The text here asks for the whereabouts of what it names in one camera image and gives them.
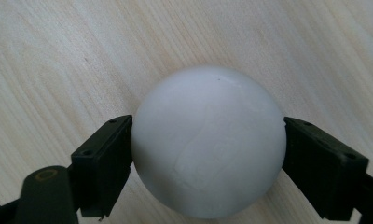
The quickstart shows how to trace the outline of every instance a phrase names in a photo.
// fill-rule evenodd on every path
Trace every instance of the wood grain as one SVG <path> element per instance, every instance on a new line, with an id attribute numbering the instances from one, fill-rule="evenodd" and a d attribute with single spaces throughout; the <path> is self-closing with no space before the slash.
<path id="1" fill-rule="evenodd" d="M 248 74 L 286 116 L 369 157 L 373 175 L 373 0 L 0 0 L 0 203 L 32 171 L 68 165 L 106 120 L 135 114 L 170 73 L 203 63 Z M 158 203 L 133 169 L 103 223 L 330 222 L 284 172 L 239 214 L 199 220 Z"/>

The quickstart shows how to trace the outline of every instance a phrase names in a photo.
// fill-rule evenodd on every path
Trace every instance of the light wood tabletop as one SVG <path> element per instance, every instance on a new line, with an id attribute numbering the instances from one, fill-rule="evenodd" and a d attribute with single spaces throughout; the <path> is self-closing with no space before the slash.
<path id="1" fill-rule="evenodd" d="M 68 166 L 105 121 L 135 115 L 166 76 L 199 64 L 249 75 L 285 116 L 370 158 L 373 175 L 373 0 L 0 0 L 0 204 L 31 172 Z M 132 167 L 103 223 L 332 222 L 283 171 L 239 214 L 200 220 L 159 203 Z"/>

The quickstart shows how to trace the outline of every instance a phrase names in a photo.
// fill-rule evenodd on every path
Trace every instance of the screw hole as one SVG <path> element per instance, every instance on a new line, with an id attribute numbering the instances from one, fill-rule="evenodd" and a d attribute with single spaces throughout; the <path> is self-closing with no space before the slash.
<path id="1" fill-rule="evenodd" d="M 89 156 L 89 155 L 93 154 L 93 152 L 91 150 L 85 150 L 85 151 L 82 151 L 81 154 L 84 155 L 84 156 Z"/>
<path id="2" fill-rule="evenodd" d="M 352 160 L 356 159 L 357 157 L 352 153 L 346 153 L 346 156 Z"/>

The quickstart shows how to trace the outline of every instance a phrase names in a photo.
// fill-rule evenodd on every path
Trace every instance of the round white object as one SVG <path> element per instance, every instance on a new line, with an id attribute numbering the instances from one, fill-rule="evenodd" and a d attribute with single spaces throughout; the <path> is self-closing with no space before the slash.
<path id="1" fill-rule="evenodd" d="M 131 132 L 148 190 L 182 214 L 232 215 L 270 188 L 286 147 L 283 115 L 267 91 L 235 70 L 179 71 L 140 105 Z"/>

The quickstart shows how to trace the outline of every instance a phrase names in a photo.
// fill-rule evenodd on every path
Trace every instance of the white ball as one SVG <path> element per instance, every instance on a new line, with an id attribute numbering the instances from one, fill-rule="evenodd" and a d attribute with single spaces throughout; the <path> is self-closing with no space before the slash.
<path id="1" fill-rule="evenodd" d="M 283 115 L 267 91 L 235 70 L 200 66 L 158 84 L 131 133 L 148 190 L 182 214 L 226 217 L 270 188 L 285 155 Z"/>

